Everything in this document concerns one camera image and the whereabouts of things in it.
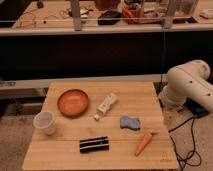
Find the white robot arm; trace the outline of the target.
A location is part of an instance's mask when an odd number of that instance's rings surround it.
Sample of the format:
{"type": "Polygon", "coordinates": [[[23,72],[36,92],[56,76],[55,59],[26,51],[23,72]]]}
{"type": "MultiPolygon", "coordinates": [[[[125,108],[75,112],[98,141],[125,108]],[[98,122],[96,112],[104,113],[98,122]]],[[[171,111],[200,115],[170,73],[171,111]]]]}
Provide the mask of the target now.
{"type": "Polygon", "coordinates": [[[172,67],[167,72],[167,85],[158,98],[167,109],[180,109],[187,98],[213,113],[213,84],[207,79],[210,67],[203,60],[193,60],[172,67]]]}

